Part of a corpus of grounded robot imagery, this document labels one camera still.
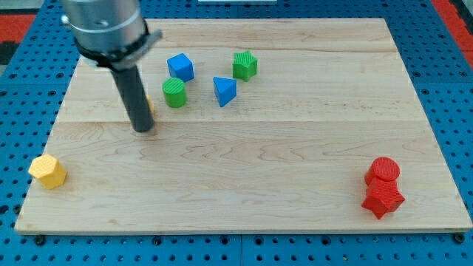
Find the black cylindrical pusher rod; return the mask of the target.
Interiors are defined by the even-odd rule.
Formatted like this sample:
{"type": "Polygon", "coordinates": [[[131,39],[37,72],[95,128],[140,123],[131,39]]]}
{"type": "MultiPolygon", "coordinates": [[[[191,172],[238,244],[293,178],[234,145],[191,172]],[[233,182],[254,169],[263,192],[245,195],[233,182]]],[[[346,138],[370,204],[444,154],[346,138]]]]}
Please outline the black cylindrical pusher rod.
{"type": "Polygon", "coordinates": [[[147,132],[154,126],[152,111],[136,66],[121,71],[112,71],[121,100],[136,132],[147,132]]]}

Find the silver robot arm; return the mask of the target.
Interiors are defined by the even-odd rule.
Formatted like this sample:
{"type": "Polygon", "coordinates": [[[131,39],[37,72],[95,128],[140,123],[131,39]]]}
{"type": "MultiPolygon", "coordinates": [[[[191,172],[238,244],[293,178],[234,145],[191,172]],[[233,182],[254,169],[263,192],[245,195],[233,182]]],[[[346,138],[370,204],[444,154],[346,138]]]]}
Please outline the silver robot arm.
{"type": "Polygon", "coordinates": [[[107,68],[136,132],[154,126],[138,61],[162,37],[150,32],[137,0],[62,0],[62,23],[79,53],[93,66],[107,68]]]}

